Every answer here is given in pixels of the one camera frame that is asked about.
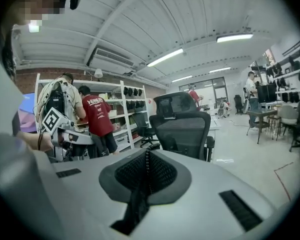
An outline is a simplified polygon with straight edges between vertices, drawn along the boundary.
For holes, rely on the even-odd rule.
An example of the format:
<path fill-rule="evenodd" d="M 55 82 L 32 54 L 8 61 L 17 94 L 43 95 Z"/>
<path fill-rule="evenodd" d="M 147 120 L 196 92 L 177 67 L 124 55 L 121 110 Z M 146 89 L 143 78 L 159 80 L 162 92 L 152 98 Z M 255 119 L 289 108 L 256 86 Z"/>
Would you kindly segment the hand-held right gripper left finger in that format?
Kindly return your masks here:
<path fill-rule="evenodd" d="M 99 184 L 111 200 L 128 204 L 138 194 L 141 202 L 149 203 L 146 155 L 147 151 L 140 149 L 101 170 Z"/>

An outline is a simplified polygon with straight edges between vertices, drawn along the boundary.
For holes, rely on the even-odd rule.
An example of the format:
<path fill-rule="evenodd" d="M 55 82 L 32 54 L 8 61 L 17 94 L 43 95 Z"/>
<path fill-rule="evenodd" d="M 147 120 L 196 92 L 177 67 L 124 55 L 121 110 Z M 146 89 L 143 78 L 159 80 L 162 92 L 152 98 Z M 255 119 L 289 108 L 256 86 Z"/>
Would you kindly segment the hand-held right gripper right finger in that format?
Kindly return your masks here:
<path fill-rule="evenodd" d="M 191 183 L 191 172 L 183 164 L 158 151 L 149 152 L 149 205 L 175 203 Z"/>

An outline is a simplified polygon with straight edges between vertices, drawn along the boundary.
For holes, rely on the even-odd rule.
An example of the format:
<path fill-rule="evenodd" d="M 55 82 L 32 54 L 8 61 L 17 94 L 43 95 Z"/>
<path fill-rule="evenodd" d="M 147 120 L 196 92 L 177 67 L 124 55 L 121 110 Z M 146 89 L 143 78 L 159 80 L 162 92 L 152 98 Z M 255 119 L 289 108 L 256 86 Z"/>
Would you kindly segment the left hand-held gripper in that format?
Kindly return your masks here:
<path fill-rule="evenodd" d="M 50 134 L 51 143 L 61 147 L 64 142 L 75 145 L 93 145 L 90 135 L 75 131 L 74 121 L 52 107 L 42 121 L 45 130 Z"/>

